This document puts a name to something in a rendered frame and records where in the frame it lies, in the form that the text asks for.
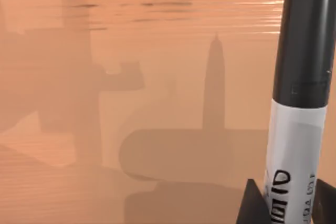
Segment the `black and white marker pen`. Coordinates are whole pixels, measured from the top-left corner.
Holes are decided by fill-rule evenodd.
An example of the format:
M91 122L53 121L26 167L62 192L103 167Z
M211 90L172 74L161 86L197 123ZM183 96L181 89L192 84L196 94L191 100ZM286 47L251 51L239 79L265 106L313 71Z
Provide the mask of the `black and white marker pen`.
M263 194L271 224L311 224L335 30L336 0L284 0Z

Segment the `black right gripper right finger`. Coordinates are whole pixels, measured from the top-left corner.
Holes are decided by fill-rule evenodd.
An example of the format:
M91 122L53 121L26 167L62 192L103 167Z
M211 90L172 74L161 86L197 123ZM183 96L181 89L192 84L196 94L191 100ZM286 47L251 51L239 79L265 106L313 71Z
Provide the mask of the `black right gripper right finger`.
M336 224L336 187L317 179L312 210L314 224Z

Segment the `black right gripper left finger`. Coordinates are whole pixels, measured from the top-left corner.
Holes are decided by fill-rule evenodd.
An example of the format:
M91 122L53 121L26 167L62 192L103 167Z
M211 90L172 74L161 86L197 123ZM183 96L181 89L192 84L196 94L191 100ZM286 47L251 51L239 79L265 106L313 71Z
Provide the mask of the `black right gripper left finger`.
M236 224L271 224L268 207L253 179L247 179Z

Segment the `wooden table surface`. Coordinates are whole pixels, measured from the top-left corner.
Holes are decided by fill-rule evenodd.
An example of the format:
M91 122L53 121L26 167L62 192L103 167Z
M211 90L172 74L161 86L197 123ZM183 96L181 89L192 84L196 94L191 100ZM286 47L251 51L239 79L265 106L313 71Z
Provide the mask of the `wooden table surface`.
M0 224L236 224L262 179L261 0L0 0Z

